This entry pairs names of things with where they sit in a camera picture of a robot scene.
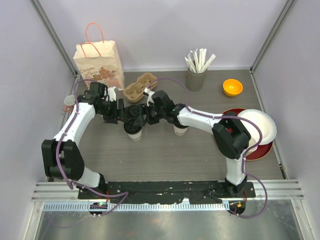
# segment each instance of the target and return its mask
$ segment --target tabletop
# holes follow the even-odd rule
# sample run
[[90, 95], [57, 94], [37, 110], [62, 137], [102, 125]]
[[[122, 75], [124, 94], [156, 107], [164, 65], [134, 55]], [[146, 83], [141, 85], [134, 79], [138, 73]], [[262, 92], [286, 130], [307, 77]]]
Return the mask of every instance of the tabletop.
[[[174, 78], [185, 83], [186, 71], [151, 72], [157, 78]], [[143, 72], [125, 72], [125, 85], [137, 81]], [[223, 93], [226, 79], [237, 79], [243, 92], [237, 97]], [[160, 80], [154, 91], [164, 90], [177, 103], [185, 103], [185, 91], [177, 83]], [[117, 98], [124, 98], [123, 91]], [[138, 103], [145, 103], [144, 97]], [[222, 113], [232, 108], [261, 109], [248, 70], [208, 71], [202, 90], [190, 92], [189, 105], [209, 113]], [[124, 106], [131, 103], [124, 98]], [[124, 124], [103, 123], [96, 115], [87, 126], [79, 149], [87, 168], [101, 173], [107, 181], [197, 181], [223, 180], [226, 177], [226, 158], [220, 153], [213, 136], [189, 127], [178, 136], [174, 127], [165, 120], [146, 125], [142, 137], [132, 141], [124, 131]], [[246, 171], [260, 179], [282, 179], [272, 149], [264, 158], [246, 162]]]

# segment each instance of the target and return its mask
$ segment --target white wall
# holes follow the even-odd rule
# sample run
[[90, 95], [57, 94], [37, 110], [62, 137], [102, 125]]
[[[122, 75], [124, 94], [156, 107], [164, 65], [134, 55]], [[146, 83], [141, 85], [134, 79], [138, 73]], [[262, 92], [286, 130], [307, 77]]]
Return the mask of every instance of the white wall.
[[73, 77], [29, 1], [2, 0], [0, 22], [0, 238], [20, 240]]
[[298, 0], [271, 43], [256, 79], [288, 176], [298, 179], [319, 234], [320, 1]]
[[[99, 23], [125, 70], [186, 68], [207, 48], [214, 68], [251, 67], [286, 0], [40, 0], [70, 58]], [[89, 31], [100, 41], [98, 29]]]

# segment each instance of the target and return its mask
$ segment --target paper plate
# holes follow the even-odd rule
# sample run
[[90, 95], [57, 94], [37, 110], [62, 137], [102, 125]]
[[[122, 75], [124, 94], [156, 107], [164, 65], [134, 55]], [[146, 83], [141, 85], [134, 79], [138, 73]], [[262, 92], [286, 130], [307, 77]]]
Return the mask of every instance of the paper plate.
[[[271, 143], [277, 135], [277, 127], [273, 119], [263, 111], [256, 109], [247, 109], [238, 114], [238, 117], [248, 119], [258, 126], [262, 132], [262, 141], [259, 145]], [[257, 129], [246, 121], [241, 121], [249, 131], [252, 138], [259, 139]]]
[[[226, 114], [229, 111], [234, 112], [235, 114], [238, 115], [242, 111], [245, 111], [245, 109], [244, 108], [232, 108], [232, 109], [224, 111], [223, 114]], [[273, 142], [270, 142], [266, 145], [259, 145], [254, 152], [252, 152], [251, 154], [246, 156], [246, 160], [247, 161], [255, 161], [255, 160], [261, 159], [271, 151], [272, 147], [273, 147]]]

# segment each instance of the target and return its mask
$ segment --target white plate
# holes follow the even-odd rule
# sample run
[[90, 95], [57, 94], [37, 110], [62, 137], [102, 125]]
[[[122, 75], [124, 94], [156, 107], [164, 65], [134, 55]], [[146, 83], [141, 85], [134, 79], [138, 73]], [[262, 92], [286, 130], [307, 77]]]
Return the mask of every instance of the white plate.
[[[262, 132], [262, 141], [259, 145], [271, 143], [277, 135], [277, 126], [273, 119], [263, 111], [256, 109], [247, 109], [238, 114], [238, 117], [248, 119], [258, 126]], [[256, 141], [259, 140], [259, 132], [257, 129], [246, 121], [241, 121], [245, 128]]]

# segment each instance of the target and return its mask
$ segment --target small bowl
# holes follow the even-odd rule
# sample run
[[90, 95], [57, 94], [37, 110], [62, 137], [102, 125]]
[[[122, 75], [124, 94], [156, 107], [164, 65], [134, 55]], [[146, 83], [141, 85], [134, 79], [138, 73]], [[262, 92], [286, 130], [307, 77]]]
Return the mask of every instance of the small bowl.
[[227, 79], [223, 83], [223, 92], [229, 97], [238, 96], [243, 89], [242, 83], [236, 79]]

